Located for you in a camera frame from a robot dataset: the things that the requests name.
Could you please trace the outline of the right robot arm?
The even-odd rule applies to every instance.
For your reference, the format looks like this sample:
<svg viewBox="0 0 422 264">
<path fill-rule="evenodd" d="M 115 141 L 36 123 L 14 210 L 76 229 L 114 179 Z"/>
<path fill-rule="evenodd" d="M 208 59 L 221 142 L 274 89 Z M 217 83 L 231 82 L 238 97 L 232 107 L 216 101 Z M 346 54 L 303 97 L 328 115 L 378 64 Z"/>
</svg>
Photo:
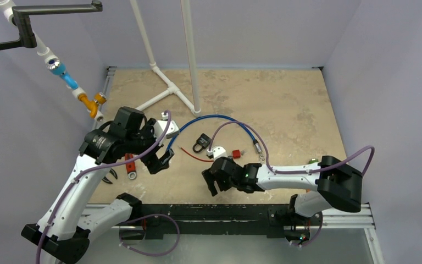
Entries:
<svg viewBox="0 0 422 264">
<path fill-rule="evenodd" d="M 301 189 L 306 193 L 291 198 L 286 216 L 299 224 L 314 214 L 335 208 L 357 213 L 361 210 L 363 173 L 333 156 L 322 156 L 318 163 L 302 166 L 268 167 L 260 163 L 238 165 L 219 157 L 202 176 L 212 196 L 235 188 L 244 193 L 273 189 Z"/>
</svg>

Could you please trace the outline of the blue lock key bunch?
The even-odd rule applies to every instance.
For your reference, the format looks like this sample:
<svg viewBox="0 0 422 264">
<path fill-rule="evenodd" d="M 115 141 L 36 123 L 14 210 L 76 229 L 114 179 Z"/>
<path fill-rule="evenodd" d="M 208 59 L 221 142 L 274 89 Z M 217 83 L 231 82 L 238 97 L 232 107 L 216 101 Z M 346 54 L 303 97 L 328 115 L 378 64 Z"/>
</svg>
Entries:
<svg viewBox="0 0 422 264">
<path fill-rule="evenodd" d="M 265 154 L 263 154 L 263 153 L 260 153 L 260 154 L 259 154 L 259 162 L 260 162 L 260 163 L 265 162 Z"/>
</svg>

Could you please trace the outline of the red cable lock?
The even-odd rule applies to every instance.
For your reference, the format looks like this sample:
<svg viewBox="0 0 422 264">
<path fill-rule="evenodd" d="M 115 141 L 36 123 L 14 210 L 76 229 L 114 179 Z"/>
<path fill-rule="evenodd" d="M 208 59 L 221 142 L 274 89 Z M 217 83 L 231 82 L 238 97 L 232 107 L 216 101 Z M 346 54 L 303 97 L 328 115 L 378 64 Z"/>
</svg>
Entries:
<svg viewBox="0 0 422 264">
<path fill-rule="evenodd" d="M 189 151 L 185 150 L 183 147 L 179 147 L 179 149 L 181 151 L 183 151 L 185 154 L 187 154 L 189 157 L 193 158 L 194 160 L 198 160 L 198 161 L 201 161 L 201 162 L 211 162 L 212 161 L 212 159 L 209 159 L 208 157 L 196 156 L 196 155 L 190 153 Z M 233 158 L 233 159 L 241 158 L 242 156 L 240 155 L 240 150 L 233 150 L 231 152 L 230 157 Z"/>
</svg>

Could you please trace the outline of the black padlock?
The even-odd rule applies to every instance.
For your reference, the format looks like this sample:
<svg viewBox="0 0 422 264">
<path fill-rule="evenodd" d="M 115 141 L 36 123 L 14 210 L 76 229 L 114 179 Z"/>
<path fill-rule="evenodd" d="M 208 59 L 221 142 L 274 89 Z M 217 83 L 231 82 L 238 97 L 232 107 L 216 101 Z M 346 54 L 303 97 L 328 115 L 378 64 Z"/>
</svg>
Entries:
<svg viewBox="0 0 422 264">
<path fill-rule="evenodd" d="M 201 151 L 209 147 L 210 143 L 211 138 L 205 133 L 202 133 L 196 140 L 196 143 L 192 146 L 192 150 L 194 153 L 200 153 Z"/>
</svg>

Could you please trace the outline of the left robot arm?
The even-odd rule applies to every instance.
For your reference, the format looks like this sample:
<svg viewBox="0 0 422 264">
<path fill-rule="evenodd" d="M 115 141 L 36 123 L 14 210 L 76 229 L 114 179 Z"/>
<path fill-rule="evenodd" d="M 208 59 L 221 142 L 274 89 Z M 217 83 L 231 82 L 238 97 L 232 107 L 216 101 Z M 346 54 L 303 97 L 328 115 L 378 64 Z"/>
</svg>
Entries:
<svg viewBox="0 0 422 264">
<path fill-rule="evenodd" d="M 160 120 L 147 119 L 137 109 L 121 107 L 114 120 L 89 132 L 79 149 L 73 170 L 43 217 L 27 224 L 21 234 L 36 245 L 36 263 L 77 263 L 98 237 L 119 224 L 146 226 L 162 213 L 145 214 L 142 202 L 123 193 L 101 210 L 83 215 L 90 198 L 111 168 L 125 164 L 123 157 L 133 154 L 151 174 L 165 170 L 174 155 L 157 151 L 166 138 L 179 133 L 170 111 Z"/>
</svg>

